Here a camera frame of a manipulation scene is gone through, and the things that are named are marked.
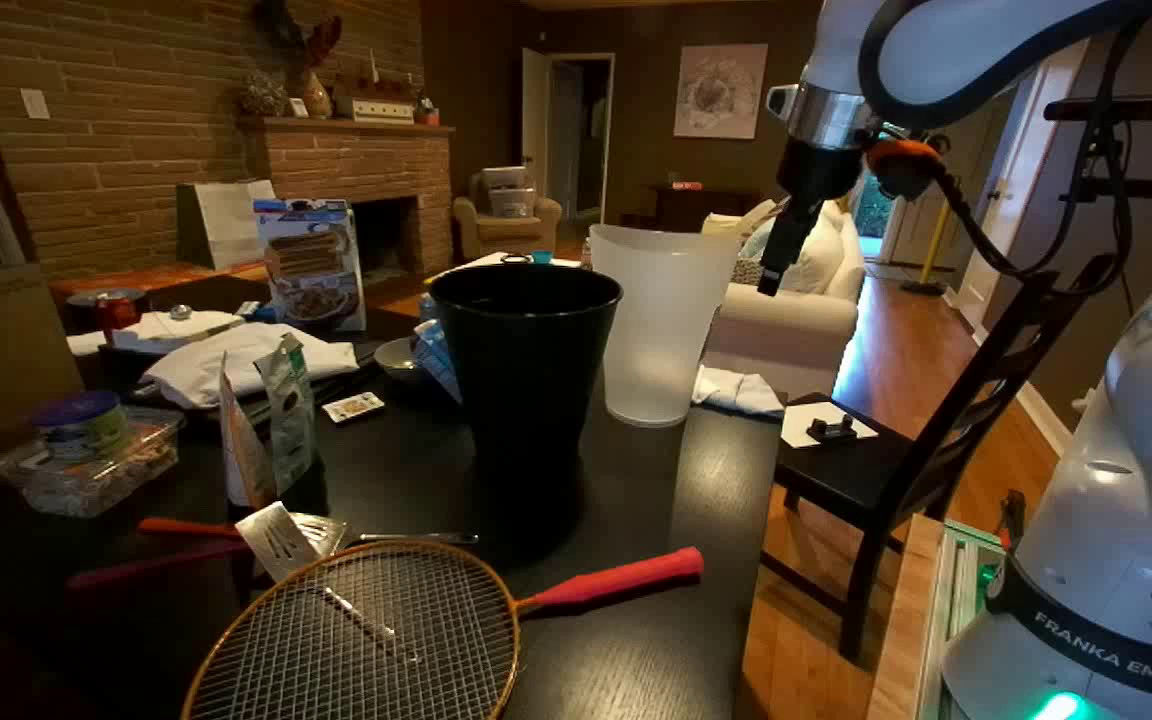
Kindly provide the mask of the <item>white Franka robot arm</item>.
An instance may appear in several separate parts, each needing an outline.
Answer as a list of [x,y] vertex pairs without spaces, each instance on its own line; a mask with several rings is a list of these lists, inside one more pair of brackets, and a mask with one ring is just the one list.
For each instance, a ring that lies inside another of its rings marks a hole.
[[[817,45],[768,93],[789,127],[761,284],[906,127],[946,127],[1039,58],[1125,40],[1152,0],[820,0]],[[1152,296],[1088,386],[1028,532],[949,643],[970,720],[1152,720]]]

